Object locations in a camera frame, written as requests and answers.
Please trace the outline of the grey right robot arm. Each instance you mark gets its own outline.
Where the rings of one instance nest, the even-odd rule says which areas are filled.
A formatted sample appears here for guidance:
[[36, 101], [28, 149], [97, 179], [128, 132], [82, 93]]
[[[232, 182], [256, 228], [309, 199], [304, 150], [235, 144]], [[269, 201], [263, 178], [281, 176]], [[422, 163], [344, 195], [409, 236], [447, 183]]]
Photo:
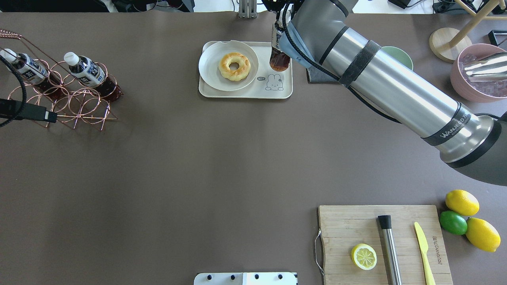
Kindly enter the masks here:
[[475, 115], [345, 24], [355, 0], [303, 0], [281, 15], [281, 49], [377, 105], [477, 181], [507, 183], [506, 119]]

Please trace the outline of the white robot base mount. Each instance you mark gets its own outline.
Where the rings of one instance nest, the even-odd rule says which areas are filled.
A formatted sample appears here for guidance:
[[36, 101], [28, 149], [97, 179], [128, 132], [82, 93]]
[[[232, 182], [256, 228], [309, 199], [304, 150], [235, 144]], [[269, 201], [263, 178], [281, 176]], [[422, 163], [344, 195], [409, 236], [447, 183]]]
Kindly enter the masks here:
[[201, 273], [194, 278], [194, 285], [297, 285], [293, 272], [223, 272]]

